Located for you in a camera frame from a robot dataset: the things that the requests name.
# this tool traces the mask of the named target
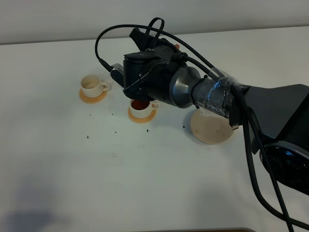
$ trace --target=cup handle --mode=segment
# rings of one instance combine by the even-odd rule
[[[101,85],[103,85],[103,91],[108,91],[111,88],[111,85],[106,82],[101,82]]]
[[[157,109],[160,106],[160,102],[157,100],[151,101],[151,106],[153,109]]]

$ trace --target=coffee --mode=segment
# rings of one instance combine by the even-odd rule
[[[131,106],[135,110],[143,110],[146,109],[149,106],[149,101],[140,101],[140,100],[133,100],[131,103]]]

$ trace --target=white wall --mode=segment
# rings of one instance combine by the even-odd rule
[[[1,0],[0,43],[95,38],[107,27],[145,25],[156,16],[172,33],[299,26],[309,25],[309,1]]]

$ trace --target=red liquid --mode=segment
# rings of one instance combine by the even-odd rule
[[[133,100],[133,102],[131,103],[131,106],[133,109],[143,110],[149,106],[149,103],[150,103],[149,101]]]

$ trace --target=table surface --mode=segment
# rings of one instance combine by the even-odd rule
[[[309,85],[309,27],[179,37],[241,83]],[[0,46],[2,232],[287,231],[253,193],[241,129],[222,144],[203,144],[188,126],[195,108],[167,104],[153,121],[131,122],[129,99],[97,61],[94,43]],[[129,38],[99,44],[110,64],[136,51]],[[87,74],[112,84],[100,103],[78,97]],[[258,156],[254,162],[262,194],[279,210]],[[290,216],[308,223],[309,196],[280,187]]]

